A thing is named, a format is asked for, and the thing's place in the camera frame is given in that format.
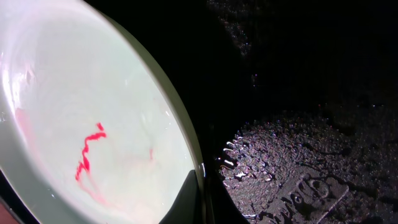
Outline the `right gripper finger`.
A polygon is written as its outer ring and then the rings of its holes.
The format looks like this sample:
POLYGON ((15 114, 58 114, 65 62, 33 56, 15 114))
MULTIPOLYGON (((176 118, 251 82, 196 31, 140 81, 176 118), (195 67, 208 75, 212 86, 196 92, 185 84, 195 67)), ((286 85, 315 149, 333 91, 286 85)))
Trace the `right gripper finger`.
POLYGON ((188 173, 173 205, 159 224, 202 224, 201 195, 194 170, 188 173))

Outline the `light blue plate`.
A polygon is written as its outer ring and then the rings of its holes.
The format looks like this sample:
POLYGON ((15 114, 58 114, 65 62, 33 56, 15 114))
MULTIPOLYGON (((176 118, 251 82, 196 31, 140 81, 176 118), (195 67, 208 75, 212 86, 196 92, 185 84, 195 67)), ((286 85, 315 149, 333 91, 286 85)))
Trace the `light blue plate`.
POLYGON ((83 1, 1 1, 1 171, 40 223, 160 223, 205 168, 174 86, 83 1))

